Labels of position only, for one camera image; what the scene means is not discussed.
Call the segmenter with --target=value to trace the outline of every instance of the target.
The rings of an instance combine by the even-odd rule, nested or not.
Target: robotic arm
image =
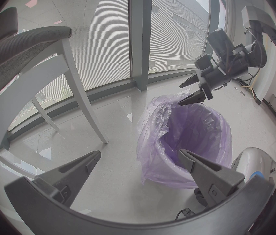
[[[263,45],[263,32],[276,45],[276,26],[265,11],[253,6],[242,10],[243,25],[246,28],[246,46],[236,47],[222,29],[212,32],[207,41],[218,56],[218,62],[211,63],[210,55],[203,53],[195,59],[196,74],[180,85],[180,88],[199,82],[199,90],[179,101],[179,105],[203,102],[213,98],[212,90],[220,89],[233,79],[248,72],[248,67],[265,66],[267,61]]]

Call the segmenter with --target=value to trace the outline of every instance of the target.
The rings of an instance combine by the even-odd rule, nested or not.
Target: trash bag
[[[190,150],[220,165],[230,167],[230,126],[223,116],[202,104],[178,105],[187,94],[154,98],[137,123],[137,159],[141,182],[145,179],[169,187],[197,188],[191,174],[178,159],[180,149]]]

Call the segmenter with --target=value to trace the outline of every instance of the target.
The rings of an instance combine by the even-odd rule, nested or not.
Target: crumpled plastic
[[[141,162],[142,184],[148,178],[173,188],[197,188],[178,159],[180,149],[231,166],[229,124],[219,112],[202,103],[178,105],[188,95],[156,97],[141,115],[137,123],[137,159]]]

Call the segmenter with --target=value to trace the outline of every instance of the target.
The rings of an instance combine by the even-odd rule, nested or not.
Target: purple plastic bag
[[[231,131],[220,113],[201,104],[179,106],[187,94],[154,98],[138,121],[137,159],[146,178],[174,188],[197,188],[177,152],[190,150],[220,165],[232,162]]]

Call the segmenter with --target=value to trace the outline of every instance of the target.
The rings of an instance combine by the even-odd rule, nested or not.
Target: white wall
[[[234,38],[234,45],[240,43],[245,44],[245,29],[242,25],[242,14],[241,10],[246,5],[253,5],[261,10],[266,11],[273,19],[276,24],[276,15],[273,12],[272,8],[265,0],[234,0],[236,6],[236,31]],[[269,98],[272,94],[276,96],[276,47],[273,43],[269,41],[269,38],[266,34],[263,35],[263,44],[266,49],[267,54],[267,63],[265,67],[261,68],[258,73],[257,80],[253,85],[253,89],[259,100],[265,98],[269,101]],[[249,73],[255,74],[258,68],[249,68]],[[241,79],[248,79],[251,75],[246,74],[242,76]]]

